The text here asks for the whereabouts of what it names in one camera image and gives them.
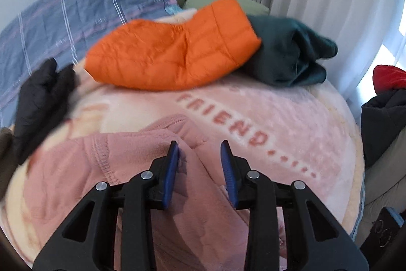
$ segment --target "red letter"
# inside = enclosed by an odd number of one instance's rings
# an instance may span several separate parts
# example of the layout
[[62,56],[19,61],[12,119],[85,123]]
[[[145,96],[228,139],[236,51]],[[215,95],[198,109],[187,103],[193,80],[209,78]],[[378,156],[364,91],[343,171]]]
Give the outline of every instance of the red letter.
[[251,129],[252,125],[247,124],[244,126],[244,121],[236,121],[234,124],[230,127],[230,133],[233,133],[233,131],[238,130],[238,133],[240,134],[241,137],[244,137],[245,134],[248,132],[249,129]]
[[268,140],[268,135],[262,131],[255,132],[254,136],[248,141],[251,146],[264,145]]
[[191,96],[192,95],[190,93],[184,93],[178,99],[176,99],[176,102],[182,101],[184,99],[189,99]]
[[214,105],[210,105],[209,107],[207,107],[207,108],[203,111],[203,115],[207,115],[207,114],[211,113],[213,109],[214,109]]
[[204,104],[204,100],[202,99],[194,99],[189,105],[186,106],[187,109],[193,108],[193,110],[198,110],[200,106]]
[[213,119],[213,122],[216,124],[226,124],[227,119],[231,119],[232,116],[227,113],[226,111],[222,110],[220,113],[218,113],[215,118]]

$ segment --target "blue gripper pad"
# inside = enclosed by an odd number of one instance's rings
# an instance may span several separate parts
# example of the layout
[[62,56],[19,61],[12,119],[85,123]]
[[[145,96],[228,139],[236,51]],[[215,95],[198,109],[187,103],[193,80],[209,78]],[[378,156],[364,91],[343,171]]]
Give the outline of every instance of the blue gripper pad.
[[169,166],[164,179],[164,195],[162,198],[162,204],[165,209],[169,206],[172,199],[173,185],[179,160],[179,146],[175,141],[171,142],[167,158],[169,158]]
[[234,156],[231,153],[229,143],[225,140],[221,143],[220,147],[221,165],[223,167],[224,179],[226,181],[226,189],[229,194],[229,200],[234,208],[238,204],[237,182],[233,172],[231,163]]

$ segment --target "bed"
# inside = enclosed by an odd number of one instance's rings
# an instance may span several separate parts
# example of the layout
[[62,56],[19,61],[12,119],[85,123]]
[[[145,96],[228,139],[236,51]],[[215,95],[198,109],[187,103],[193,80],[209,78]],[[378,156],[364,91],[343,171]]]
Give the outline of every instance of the bed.
[[161,18],[179,23],[195,11],[182,11],[176,0],[102,3],[93,7],[90,0],[39,0],[19,11],[0,35],[0,47],[5,50],[0,53],[0,72],[5,73],[0,84],[2,125],[13,123],[21,83],[47,57],[54,56],[60,67],[75,63],[81,81],[68,118],[38,153],[17,169],[2,203],[0,226],[29,265],[44,244],[38,239],[39,229],[32,224],[32,209],[24,198],[35,158],[67,139],[97,132],[136,132],[171,114],[186,115],[219,146],[228,139],[236,155],[275,181],[290,184],[304,180],[346,231],[356,234],[363,205],[361,136],[347,104],[328,81],[306,88],[277,89],[232,74],[209,86],[182,92],[101,85],[84,71],[82,61],[98,39],[128,20]]

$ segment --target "teal velvet fabric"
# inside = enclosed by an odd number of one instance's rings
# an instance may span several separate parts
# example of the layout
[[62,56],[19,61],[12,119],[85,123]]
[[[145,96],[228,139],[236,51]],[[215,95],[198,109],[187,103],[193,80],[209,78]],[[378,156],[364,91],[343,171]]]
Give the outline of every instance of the teal velvet fabric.
[[243,72],[268,85],[281,87],[326,80],[326,70],[316,60],[334,57],[338,51],[336,43],[295,19],[265,15],[248,15],[248,19],[262,44],[243,65]]

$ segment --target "brown fabric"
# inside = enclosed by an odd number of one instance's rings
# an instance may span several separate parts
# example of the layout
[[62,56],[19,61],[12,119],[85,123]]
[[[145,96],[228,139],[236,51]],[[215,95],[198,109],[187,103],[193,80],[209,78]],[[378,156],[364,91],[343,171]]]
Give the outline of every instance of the brown fabric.
[[6,194],[7,186],[17,169],[17,158],[14,156],[11,143],[13,133],[8,128],[0,129],[0,200]]

